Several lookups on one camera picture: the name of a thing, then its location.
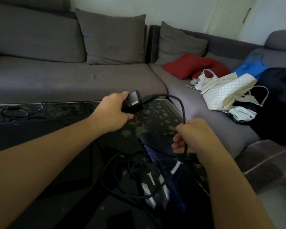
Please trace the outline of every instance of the blue fabric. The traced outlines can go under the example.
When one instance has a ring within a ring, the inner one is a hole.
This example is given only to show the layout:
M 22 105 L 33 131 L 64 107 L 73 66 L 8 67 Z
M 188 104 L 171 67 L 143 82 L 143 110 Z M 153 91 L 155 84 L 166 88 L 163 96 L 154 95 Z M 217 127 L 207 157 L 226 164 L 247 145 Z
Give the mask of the blue fabric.
M 251 62 L 254 55 L 260 55 L 260 58 L 257 62 Z M 261 53 L 252 54 L 244 65 L 240 65 L 233 72 L 236 72 L 237 76 L 240 77 L 244 74 L 250 74 L 254 78 L 259 79 L 261 73 L 268 69 L 268 67 L 263 66 L 262 64 L 263 55 Z

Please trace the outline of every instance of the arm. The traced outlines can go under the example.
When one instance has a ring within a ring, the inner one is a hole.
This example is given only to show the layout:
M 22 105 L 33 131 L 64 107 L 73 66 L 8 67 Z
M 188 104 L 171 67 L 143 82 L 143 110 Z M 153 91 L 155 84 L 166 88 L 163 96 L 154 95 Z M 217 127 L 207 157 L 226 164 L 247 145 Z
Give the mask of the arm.
M 93 114 L 56 132 L 0 152 L 0 228 L 6 228 L 93 140 L 118 130 L 128 92 L 106 96 Z
M 216 229 L 275 228 L 262 203 L 234 159 L 203 119 L 190 120 L 177 127 L 172 148 L 175 153 L 197 153 L 205 167 L 210 186 Z

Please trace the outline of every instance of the forearm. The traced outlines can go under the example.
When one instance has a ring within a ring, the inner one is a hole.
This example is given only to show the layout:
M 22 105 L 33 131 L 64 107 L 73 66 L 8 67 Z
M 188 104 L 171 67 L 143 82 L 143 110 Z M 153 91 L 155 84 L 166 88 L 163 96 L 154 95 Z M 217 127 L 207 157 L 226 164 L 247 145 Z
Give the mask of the forearm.
M 216 229 L 275 228 L 262 203 L 227 151 L 205 165 Z
M 93 115 L 0 152 L 0 228 L 6 228 L 93 140 L 105 133 Z

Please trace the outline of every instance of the hand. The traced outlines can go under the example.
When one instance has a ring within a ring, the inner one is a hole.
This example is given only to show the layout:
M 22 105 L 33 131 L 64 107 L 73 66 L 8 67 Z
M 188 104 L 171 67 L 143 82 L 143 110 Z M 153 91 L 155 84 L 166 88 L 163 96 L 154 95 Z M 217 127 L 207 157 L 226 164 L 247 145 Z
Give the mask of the hand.
M 172 144 L 174 153 L 183 153 L 184 142 L 186 142 L 188 145 L 187 152 L 196 153 L 202 165 L 205 165 L 210 158 L 228 153 L 204 119 L 189 120 L 185 125 L 178 125 L 176 130 L 178 134 L 173 138 L 174 143 Z
M 133 118 L 133 114 L 121 111 L 122 103 L 128 94 L 129 92 L 123 92 L 105 96 L 90 116 L 104 130 L 103 133 L 116 131 Z

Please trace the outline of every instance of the red pillow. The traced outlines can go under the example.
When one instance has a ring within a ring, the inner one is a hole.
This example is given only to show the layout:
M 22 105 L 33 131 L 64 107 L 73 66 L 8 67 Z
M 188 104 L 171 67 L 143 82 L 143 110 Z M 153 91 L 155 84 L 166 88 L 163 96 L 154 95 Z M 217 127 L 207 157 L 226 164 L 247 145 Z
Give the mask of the red pillow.
M 215 59 L 210 58 L 211 64 L 209 67 L 207 67 L 207 69 L 210 69 L 212 72 L 215 73 L 215 75 L 217 75 L 218 78 L 223 77 L 225 75 L 229 75 L 231 74 L 231 71 L 229 70 L 229 68 L 227 68 L 224 64 L 222 64 L 221 62 L 216 61 Z M 198 79 L 198 77 L 201 75 L 203 69 L 200 71 L 195 72 L 192 75 L 192 79 Z M 205 75 L 207 78 L 212 78 L 213 75 L 210 72 L 205 72 Z
M 165 64 L 163 69 L 180 79 L 185 79 L 193 72 L 209 67 L 211 62 L 211 58 L 199 57 L 188 53 L 174 62 Z

